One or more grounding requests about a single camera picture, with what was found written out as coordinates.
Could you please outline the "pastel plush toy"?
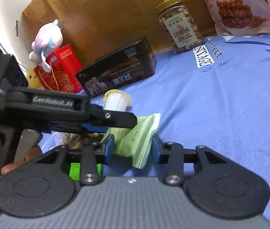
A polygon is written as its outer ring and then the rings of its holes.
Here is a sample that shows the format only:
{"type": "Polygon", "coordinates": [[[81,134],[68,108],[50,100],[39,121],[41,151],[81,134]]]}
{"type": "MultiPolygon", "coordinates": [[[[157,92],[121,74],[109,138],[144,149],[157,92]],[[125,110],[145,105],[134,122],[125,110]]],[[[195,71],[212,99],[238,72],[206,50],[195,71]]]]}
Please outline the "pastel plush toy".
{"type": "Polygon", "coordinates": [[[32,42],[32,52],[29,54],[29,59],[41,65],[47,73],[51,72],[51,66],[46,62],[53,52],[60,48],[63,43],[63,35],[59,27],[58,19],[51,23],[43,25],[32,42]]]}

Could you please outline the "pink twisted snack bag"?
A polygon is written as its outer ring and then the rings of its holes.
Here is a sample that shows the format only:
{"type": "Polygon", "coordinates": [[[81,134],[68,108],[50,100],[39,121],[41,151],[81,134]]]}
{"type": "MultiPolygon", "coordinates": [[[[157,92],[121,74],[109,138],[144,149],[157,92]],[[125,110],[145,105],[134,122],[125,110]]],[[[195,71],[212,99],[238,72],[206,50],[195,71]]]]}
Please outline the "pink twisted snack bag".
{"type": "Polygon", "coordinates": [[[265,0],[205,0],[217,35],[270,34],[270,7],[265,0]]]}

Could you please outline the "nut jar gold lid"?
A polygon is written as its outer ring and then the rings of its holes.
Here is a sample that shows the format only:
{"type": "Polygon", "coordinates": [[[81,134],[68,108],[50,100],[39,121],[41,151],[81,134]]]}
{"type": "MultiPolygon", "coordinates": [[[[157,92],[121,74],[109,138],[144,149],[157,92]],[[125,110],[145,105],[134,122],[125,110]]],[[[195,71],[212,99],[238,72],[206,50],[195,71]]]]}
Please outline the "nut jar gold lid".
{"type": "Polygon", "coordinates": [[[155,10],[159,23],[170,36],[175,54],[190,51],[205,43],[204,37],[182,0],[166,0],[155,10]]]}

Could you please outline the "white jelly cup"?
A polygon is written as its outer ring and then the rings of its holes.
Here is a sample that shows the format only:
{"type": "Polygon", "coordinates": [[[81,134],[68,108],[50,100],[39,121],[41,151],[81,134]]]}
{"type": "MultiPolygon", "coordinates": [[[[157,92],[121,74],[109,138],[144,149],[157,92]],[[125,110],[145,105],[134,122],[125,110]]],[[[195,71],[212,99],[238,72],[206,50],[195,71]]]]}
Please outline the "white jelly cup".
{"type": "Polygon", "coordinates": [[[121,90],[109,90],[105,93],[103,102],[105,110],[125,112],[131,106],[132,100],[128,94],[121,90]]]}

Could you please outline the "yellow plush toy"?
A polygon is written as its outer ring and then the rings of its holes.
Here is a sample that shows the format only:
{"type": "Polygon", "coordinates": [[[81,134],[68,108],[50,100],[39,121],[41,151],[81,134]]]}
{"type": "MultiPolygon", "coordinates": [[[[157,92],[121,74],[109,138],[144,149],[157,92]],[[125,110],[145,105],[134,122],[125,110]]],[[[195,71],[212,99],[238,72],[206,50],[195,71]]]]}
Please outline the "yellow plush toy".
{"type": "Polygon", "coordinates": [[[41,84],[39,78],[37,77],[33,68],[31,68],[27,71],[27,82],[28,82],[29,88],[33,88],[33,89],[41,89],[42,88],[42,84],[41,84]]]}

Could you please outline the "clear bean snack bag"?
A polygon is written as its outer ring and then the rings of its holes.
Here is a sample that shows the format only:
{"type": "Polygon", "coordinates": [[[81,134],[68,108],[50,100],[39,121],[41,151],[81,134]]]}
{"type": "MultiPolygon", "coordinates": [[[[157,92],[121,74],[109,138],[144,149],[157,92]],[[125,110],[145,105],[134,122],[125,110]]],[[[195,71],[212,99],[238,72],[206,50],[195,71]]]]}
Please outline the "clear bean snack bag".
{"type": "Polygon", "coordinates": [[[100,142],[104,133],[84,133],[84,134],[74,134],[74,133],[59,133],[55,137],[56,146],[67,145],[69,149],[81,149],[82,145],[91,142],[100,142]]]}

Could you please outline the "red gift box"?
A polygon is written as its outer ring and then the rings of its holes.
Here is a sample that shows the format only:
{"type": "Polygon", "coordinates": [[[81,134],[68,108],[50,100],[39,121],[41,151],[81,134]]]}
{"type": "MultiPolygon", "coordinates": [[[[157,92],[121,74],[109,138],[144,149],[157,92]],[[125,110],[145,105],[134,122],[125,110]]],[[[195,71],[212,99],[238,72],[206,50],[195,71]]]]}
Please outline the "red gift box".
{"type": "Polygon", "coordinates": [[[79,93],[82,86],[76,78],[76,74],[82,69],[73,48],[67,44],[46,58],[51,72],[47,73],[38,65],[34,72],[45,90],[64,93],[79,93]]]}

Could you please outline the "light green snack packet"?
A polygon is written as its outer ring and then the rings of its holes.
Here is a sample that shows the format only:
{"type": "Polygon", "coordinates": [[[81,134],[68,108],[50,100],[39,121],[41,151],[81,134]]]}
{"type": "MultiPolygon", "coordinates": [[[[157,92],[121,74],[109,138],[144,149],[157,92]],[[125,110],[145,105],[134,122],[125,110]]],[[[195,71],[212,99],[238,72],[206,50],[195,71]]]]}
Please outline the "light green snack packet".
{"type": "Polygon", "coordinates": [[[132,159],[134,168],[143,169],[146,166],[152,148],[152,137],[155,135],[161,119],[161,114],[139,116],[137,124],[132,129],[109,128],[102,138],[114,136],[113,154],[132,159]]]}

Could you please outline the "dark green snack packet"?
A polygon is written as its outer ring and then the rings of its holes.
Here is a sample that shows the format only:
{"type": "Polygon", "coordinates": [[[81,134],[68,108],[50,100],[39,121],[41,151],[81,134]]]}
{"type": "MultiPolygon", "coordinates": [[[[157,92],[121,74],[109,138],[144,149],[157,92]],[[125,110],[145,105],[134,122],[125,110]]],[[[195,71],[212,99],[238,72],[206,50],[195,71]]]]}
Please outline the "dark green snack packet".
{"type": "MultiPolygon", "coordinates": [[[[102,164],[97,164],[96,167],[97,167],[98,176],[101,179],[102,178],[102,164]]],[[[75,181],[80,180],[80,163],[71,164],[69,177],[75,181]]]]}

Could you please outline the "black tin box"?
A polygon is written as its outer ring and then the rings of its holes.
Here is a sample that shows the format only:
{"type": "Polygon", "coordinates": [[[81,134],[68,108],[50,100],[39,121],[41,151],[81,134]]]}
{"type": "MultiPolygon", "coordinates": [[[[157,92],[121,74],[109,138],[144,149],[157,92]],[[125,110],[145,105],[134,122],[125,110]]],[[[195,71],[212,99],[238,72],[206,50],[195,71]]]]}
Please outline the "black tin box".
{"type": "Polygon", "coordinates": [[[143,37],[91,62],[76,78],[93,98],[153,76],[156,66],[152,48],[143,37]]]}

